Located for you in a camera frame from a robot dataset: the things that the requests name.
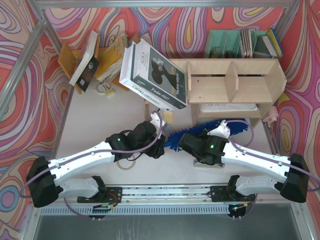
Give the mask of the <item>blue microfiber duster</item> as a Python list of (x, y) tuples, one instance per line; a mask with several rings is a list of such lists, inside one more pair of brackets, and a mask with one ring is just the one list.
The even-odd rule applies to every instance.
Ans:
[[(190, 133), (190, 134), (199, 136), (205, 130), (211, 131), (217, 128), (222, 121), (223, 119), (216, 119), (209, 122), (200, 123), (193, 127), (184, 128), (184, 129), (172, 132), (167, 137), (164, 143), (164, 148), (170, 148), (171, 150), (179, 152), (180, 149), (178, 148), (178, 143), (185, 133)], [(244, 118), (230, 118), (230, 119), (226, 119), (226, 121), (227, 121), (226, 126), (230, 129), (231, 136), (240, 134), (249, 129), (248, 123)]]

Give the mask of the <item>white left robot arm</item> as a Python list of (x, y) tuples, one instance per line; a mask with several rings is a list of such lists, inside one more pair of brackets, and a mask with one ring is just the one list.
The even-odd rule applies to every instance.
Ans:
[(142, 155), (158, 159), (165, 153), (166, 137), (162, 133), (165, 124), (160, 113), (154, 111), (150, 120), (139, 123), (133, 130), (114, 133), (89, 149), (60, 159), (36, 158), (25, 184), (34, 207), (42, 208), (58, 199), (74, 197), (89, 203), (107, 202), (111, 193), (100, 176), (87, 179), (77, 176), (120, 160), (135, 161)]

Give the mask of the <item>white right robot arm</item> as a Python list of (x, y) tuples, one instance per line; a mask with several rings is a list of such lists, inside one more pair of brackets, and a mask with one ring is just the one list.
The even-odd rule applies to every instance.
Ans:
[(272, 155), (241, 146), (230, 139), (228, 124), (228, 120), (222, 120), (200, 135), (186, 132), (177, 146), (205, 165), (239, 165), (260, 172), (258, 176), (230, 177), (225, 191), (236, 201), (249, 195), (277, 193), (291, 202), (306, 202), (309, 180), (315, 176), (304, 157), (297, 153)]

